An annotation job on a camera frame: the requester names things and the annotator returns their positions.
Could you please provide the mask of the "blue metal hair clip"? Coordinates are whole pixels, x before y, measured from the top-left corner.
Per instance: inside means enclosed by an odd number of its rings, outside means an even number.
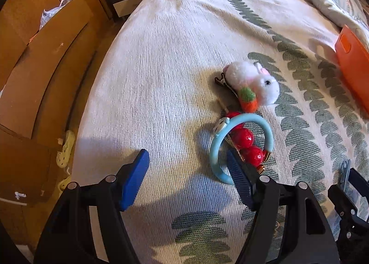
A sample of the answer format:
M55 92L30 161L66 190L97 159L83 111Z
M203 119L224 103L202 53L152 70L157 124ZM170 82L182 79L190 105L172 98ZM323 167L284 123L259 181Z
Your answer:
M341 164L338 177L338 186L343 192L346 192L347 188L349 188L348 179L350 176L350 169L351 169L351 160L350 159L344 160Z

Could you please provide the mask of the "white croc shoe near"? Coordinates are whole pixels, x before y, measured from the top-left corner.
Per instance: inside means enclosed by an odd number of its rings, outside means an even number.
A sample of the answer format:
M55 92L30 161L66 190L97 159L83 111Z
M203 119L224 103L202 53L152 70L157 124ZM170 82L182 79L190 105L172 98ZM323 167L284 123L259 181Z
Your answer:
M66 187L68 186L68 184L71 182L71 176L67 176L65 179L62 179L62 181L60 181L57 184L57 189L59 191L59 196L61 196L61 194L64 192L64 190L66 189Z

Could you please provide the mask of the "white bunny carrot hair clip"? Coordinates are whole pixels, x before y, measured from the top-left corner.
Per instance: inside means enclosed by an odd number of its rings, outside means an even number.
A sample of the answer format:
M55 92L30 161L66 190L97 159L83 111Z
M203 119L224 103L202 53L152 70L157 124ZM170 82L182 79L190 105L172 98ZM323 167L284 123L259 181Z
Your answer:
M259 62L232 62L214 81L235 95L245 113L274 104L280 95L278 81Z

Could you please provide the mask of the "wooden wardrobe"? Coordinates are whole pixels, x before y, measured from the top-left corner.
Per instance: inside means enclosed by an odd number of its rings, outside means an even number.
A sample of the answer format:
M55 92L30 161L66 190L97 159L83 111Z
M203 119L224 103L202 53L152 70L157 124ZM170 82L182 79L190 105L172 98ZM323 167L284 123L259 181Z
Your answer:
M1 0L1 224L18 245L23 210L49 199L69 117L110 20L101 0Z

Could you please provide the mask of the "patterned bedspread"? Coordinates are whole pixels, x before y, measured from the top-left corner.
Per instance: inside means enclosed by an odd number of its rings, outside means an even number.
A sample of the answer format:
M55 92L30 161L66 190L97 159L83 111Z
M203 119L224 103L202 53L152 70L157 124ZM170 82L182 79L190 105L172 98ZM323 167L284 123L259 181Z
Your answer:
M250 61L280 85L258 110L275 137L265 172L306 182L337 235L328 188L346 159L368 175L368 123L340 80L339 33L308 0L143 0L94 80L73 180L95 184L146 149L149 169L122 214L140 262L234 263L253 214L210 169L221 108L237 106L214 78Z

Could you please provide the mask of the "white croc shoe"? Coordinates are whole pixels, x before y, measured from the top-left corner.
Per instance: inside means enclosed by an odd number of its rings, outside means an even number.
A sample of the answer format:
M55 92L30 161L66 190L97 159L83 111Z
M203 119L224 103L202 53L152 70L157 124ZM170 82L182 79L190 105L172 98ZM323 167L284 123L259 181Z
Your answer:
M64 169L68 166L75 140L76 136L73 131L67 130L62 151L59 151L56 156L56 163L58 167Z
M66 189L66 187L68 186L68 184L71 182L71 176L67 176L65 179L62 179L62 181L60 181L57 184L57 189L59 191L59 196L61 196L61 194L64 192L64 190Z

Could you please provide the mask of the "red berry hair clip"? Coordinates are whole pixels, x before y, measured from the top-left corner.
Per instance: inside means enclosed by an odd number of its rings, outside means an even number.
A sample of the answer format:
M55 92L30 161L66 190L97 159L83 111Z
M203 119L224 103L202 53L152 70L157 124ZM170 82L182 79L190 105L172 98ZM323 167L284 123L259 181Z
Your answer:
M229 124L230 119L242 115L240 111L229 110L219 99L218 104L222 108L224 115L213 128L215 137ZM262 174L265 170L264 162L268 160L270 151L256 146L253 132L244 125L245 122L232 128L226 135L225 140L231 147L236 149L243 162L251 164L259 174Z

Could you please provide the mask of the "white croc shoe far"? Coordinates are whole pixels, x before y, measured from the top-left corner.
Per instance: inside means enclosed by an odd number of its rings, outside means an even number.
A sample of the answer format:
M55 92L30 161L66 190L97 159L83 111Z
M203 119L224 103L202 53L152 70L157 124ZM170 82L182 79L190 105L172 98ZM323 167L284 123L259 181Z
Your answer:
M68 166L75 140L76 136L73 131L67 130L62 151L59 151L56 156L56 163L58 167L64 169Z

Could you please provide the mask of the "orange plastic basket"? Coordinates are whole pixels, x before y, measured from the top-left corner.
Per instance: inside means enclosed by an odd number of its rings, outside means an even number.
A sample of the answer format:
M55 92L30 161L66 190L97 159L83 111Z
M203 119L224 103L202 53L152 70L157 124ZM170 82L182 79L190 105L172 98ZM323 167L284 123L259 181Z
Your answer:
M346 85L368 113L368 51L347 25L338 36L335 51Z

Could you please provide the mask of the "plastic bag in drawer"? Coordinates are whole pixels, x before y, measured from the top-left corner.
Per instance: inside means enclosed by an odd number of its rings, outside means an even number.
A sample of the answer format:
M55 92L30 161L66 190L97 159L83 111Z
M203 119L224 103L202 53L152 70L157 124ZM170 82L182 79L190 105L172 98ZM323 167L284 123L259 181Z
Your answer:
M44 10L40 19L39 30L41 30L53 16L55 16L60 10L64 8L64 6L66 6L66 4L71 1L72 0L61 0L58 7L52 8L50 10Z

